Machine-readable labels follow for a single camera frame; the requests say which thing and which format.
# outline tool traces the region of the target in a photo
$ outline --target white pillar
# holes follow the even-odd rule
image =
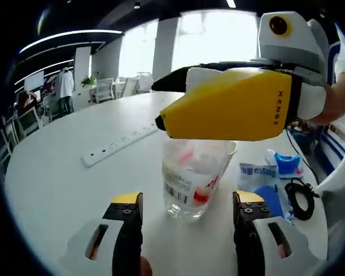
[[[179,18],[175,17],[159,21],[155,45],[154,67],[152,70],[154,80],[162,78],[171,72],[178,20]]]
[[[122,37],[104,46],[92,56],[92,76],[97,79],[118,77]]]
[[[81,89],[81,81],[89,73],[91,47],[77,48],[74,62],[74,89]]]

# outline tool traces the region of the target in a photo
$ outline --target bottle label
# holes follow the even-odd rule
[[[184,168],[162,164],[164,192],[177,205],[198,207],[206,204],[217,188],[218,175],[196,174]]]

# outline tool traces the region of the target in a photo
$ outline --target desk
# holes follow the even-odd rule
[[[178,224],[164,210],[163,132],[157,131],[91,168],[81,162],[84,153],[153,122],[161,109],[182,95],[148,93],[94,105],[41,128],[14,149],[5,181],[9,206],[24,238],[56,273],[58,260],[76,231],[87,221],[101,218],[113,196],[142,191],[142,255],[151,262],[154,275],[236,275],[232,191],[237,187],[238,164],[265,164],[263,155],[268,148],[294,154],[285,133],[261,142],[238,142],[238,152],[210,208],[190,225]],[[305,180],[315,185],[308,168]],[[313,217],[296,221],[296,225],[309,238],[311,251],[325,259],[325,213],[322,201],[315,201]]]

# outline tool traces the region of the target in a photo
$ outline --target ceiling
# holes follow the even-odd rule
[[[308,20],[317,18],[320,9],[311,5],[309,0],[235,0],[237,9],[257,12],[258,16],[265,12],[279,10],[295,10]],[[109,29],[125,32],[144,22],[160,18],[161,20],[179,16],[181,12],[197,9],[227,9],[226,0],[142,0],[141,8],[134,9],[134,0],[55,0],[44,4],[42,12],[37,16],[36,24],[32,26],[32,37],[28,37],[26,46],[38,39],[62,32],[83,29]],[[122,34],[92,33],[72,34],[57,37],[37,44],[23,53],[16,60],[13,83],[46,66],[74,58],[78,47],[92,47],[91,53],[103,45],[117,39]],[[45,75],[64,67],[65,64],[45,70]],[[23,82],[14,86],[19,89]]]

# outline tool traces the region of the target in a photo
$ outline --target barcode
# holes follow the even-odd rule
[[[165,189],[168,192],[169,195],[171,195],[172,197],[174,197],[176,200],[182,202],[182,203],[186,203],[188,201],[188,196],[184,195],[176,190],[174,190],[172,187],[170,187],[166,182],[165,182]]]

